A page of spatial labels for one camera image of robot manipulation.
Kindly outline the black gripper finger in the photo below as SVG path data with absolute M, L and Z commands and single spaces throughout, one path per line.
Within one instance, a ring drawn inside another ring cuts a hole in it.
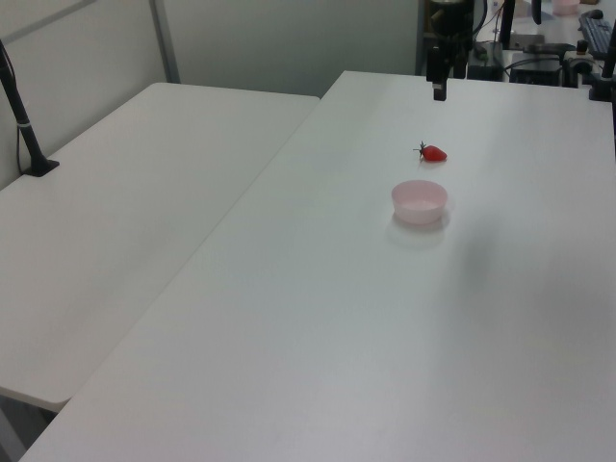
M 436 101 L 447 100 L 447 80 L 449 78 L 449 65 L 446 57 L 438 46 L 433 46 L 427 51 L 426 81 L 433 90 L 433 98 Z
M 458 44 L 451 58 L 452 77 L 465 78 L 467 72 L 468 51 L 464 44 Z

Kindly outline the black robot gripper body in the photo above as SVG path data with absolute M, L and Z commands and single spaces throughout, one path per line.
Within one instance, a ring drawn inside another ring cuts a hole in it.
M 475 2 L 442 0 L 429 2 L 429 25 L 441 48 L 462 45 L 471 39 Z

